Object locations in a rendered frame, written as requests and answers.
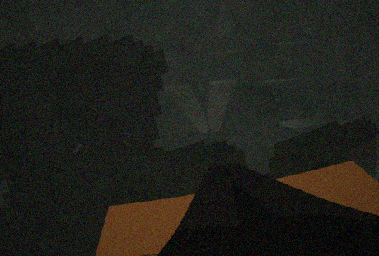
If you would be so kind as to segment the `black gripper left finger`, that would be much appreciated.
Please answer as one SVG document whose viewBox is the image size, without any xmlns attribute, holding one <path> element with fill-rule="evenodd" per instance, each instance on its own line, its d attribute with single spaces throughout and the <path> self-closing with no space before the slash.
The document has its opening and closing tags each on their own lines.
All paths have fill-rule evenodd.
<svg viewBox="0 0 379 256">
<path fill-rule="evenodd" d="M 180 226 L 157 256 L 246 256 L 232 180 L 207 170 Z"/>
</svg>

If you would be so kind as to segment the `orange rectangular block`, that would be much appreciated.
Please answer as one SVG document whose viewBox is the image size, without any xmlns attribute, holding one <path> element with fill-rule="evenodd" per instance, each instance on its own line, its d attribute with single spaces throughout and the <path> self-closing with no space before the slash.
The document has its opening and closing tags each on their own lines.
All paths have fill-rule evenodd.
<svg viewBox="0 0 379 256">
<path fill-rule="evenodd" d="M 340 206 L 379 216 L 379 183 L 353 161 L 277 180 Z M 194 196 L 109 206 L 96 256 L 159 255 Z"/>
</svg>

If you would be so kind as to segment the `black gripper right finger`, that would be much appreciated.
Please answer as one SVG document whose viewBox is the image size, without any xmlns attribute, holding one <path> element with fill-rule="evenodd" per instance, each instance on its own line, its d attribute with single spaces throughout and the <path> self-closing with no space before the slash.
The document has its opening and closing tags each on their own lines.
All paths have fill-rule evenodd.
<svg viewBox="0 0 379 256">
<path fill-rule="evenodd" d="M 305 193 L 243 165 L 232 180 L 246 256 L 379 256 L 379 216 Z"/>
</svg>

